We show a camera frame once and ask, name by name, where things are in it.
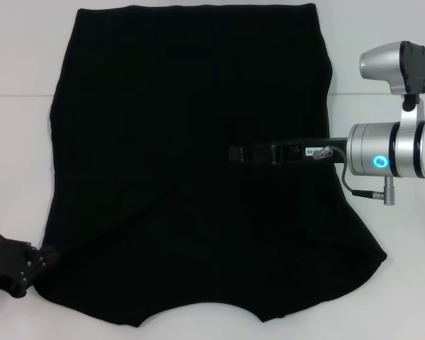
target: white background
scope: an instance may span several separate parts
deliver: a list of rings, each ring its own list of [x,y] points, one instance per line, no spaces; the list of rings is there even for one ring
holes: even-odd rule
[[[332,135],[346,136],[355,123],[399,120],[401,99],[389,94],[386,83],[363,80],[358,58],[399,40],[425,45],[425,0],[316,3],[334,65],[328,102]],[[48,113],[77,9],[130,4],[203,2],[0,0],[0,233],[5,237],[38,246],[42,239],[53,189]],[[380,178],[349,175],[349,183],[382,187]],[[54,305],[32,288],[20,300],[0,291],[0,339],[425,340],[425,180],[397,179],[395,185],[395,207],[348,195],[389,257],[363,287],[338,300],[264,324],[237,307],[191,305],[151,317],[136,329]]]

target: garment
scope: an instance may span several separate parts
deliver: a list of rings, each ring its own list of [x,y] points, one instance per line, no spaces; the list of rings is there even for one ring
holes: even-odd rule
[[[50,121],[47,300],[138,327],[197,302],[261,321],[338,298],[386,254],[333,166],[233,165],[230,145],[328,137],[315,5],[79,10]]]

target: label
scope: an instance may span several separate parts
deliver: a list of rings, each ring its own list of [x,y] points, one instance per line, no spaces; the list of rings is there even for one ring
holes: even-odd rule
[[[313,157],[313,152],[323,150],[322,147],[306,147],[305,148],[305,156]]]

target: black cloth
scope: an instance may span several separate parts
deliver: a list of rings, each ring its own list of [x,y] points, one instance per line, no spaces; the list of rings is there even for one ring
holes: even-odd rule
[[[197,302],[266,321],[364,284],[386,254],[333,166],[231,165],[328,137],[315,5],[79,10],[50,120],[49,301],[138,327]]]

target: blue light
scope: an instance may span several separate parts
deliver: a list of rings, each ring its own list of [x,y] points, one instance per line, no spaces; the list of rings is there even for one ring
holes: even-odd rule
[[[385,158],[384,156],[376,156],[373,158],[373,165],[377,168],[387,168],[389,165],[389,159]]]

